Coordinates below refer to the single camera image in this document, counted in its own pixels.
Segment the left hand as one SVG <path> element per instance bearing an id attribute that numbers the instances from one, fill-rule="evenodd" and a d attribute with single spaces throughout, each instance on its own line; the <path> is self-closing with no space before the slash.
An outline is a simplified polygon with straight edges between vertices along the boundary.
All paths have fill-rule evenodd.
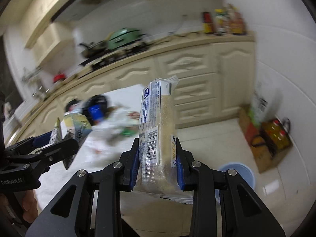
<path id="1" fill-rule="evenodd" d="M 39 215 L 38 201 L 34 190 L 27 190 L 18 193 L 18 201 L 23 208 L 23 219 L 28 223 L 33 223 Z"/>

